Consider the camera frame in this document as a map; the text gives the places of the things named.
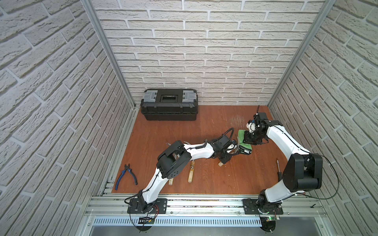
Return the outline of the green rag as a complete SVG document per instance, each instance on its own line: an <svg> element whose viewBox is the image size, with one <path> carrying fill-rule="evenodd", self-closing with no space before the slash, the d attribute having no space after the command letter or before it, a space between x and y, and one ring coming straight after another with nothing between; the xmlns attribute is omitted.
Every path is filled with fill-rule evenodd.
<svg viewBox="0 0 378 236"><path fill-rule="evenodd" d="M249 134L247 130L239 130L238 131L238 150L240 154L250 155L252 153L252 146L251 144L247 143L245 138Z"/></svg>

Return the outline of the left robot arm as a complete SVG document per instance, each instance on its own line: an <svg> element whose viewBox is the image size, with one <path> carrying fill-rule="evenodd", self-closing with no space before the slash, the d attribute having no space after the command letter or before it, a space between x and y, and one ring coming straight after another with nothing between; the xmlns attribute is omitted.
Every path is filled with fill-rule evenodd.
<svg viewBox="0 0 378 236"><path fill-rule="evenodd" d="M236 147L237 142L225 135L196 145L184 144L181 141L174 142L158 156L152 179L137 195L139 202L144 208L151 206L165 184L179 175L193 160L231 157L231 151Z"/></svg>

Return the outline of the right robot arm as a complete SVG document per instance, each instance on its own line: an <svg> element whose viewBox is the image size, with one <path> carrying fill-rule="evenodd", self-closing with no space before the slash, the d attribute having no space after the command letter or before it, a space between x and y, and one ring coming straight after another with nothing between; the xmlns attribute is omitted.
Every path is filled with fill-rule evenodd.
<svg viewBox="0 0 378 236"><path fill-rule="evenodd" d="M247 123L247 130L238 131L238 145L242 152L250 154L252 146L273 141L287 159L282 178L277 184L263 190L256 206L264 211L295 194L319 189L322 184L320 155L311 153L299 144L277 120L269 120L265 113L257 112Z"/></svg>

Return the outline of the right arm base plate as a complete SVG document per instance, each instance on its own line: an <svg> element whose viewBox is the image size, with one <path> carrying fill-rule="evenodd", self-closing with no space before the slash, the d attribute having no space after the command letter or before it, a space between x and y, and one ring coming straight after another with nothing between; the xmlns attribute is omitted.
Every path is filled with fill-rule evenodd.
<svg viewBox="0 0 378 236"><path fill-rule="evenodd" d="M283 208L281 206L281 202L270 203L265 200L248 198L243 199L242 203L246 215L282 215L284 213Z"/></svg>

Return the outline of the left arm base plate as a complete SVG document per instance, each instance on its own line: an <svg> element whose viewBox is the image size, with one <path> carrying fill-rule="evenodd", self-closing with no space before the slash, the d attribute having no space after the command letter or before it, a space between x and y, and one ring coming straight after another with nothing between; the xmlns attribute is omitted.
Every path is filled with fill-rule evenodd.
<svg viewBox="0 0 378 236"><path fill-rule="evenodd" d="M166 214L167 201L165 198L158 198L153 203L146 204L144 201L139 199L131 199L128 214L155 214L158 211L158 214Z"/></svg>

